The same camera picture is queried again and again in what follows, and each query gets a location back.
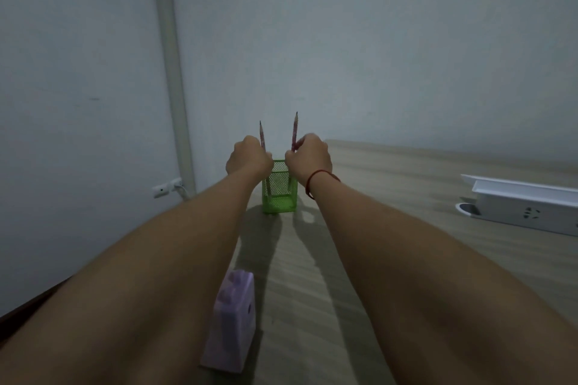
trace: wooden desk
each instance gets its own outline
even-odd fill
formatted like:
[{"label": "wooden desk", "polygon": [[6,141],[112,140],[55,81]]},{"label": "wooden desk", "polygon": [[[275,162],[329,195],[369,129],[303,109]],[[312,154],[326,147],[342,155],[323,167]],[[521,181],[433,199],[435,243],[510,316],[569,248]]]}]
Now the wooden desk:
[{"label": "wooden desk", "polygon": [[[460,197],[474,196],[460,174],[578,187],[577,166],[328,144],[344,183],[444,229],[578,324],[578,238],[474,220],[454,208]],[[245,371],[199,369],[199,382],[394,383],[315,202],[300,187],[295,214],[265,216],[260,203],[258,195],[251,198],[233,259],[256,278],[258,330]]]}]

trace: pencil holder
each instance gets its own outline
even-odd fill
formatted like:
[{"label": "pencil holder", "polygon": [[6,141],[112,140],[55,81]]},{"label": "pencil holder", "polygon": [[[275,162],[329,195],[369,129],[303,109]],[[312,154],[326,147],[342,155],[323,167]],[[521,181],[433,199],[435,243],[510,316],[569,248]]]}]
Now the pencil holder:
[{"label": "pencil holder", "polygon": [[297,180],[289,176],[285,160],[274,160],[273,171],[263,180],[263,213],[295,212],[297,208]]}]

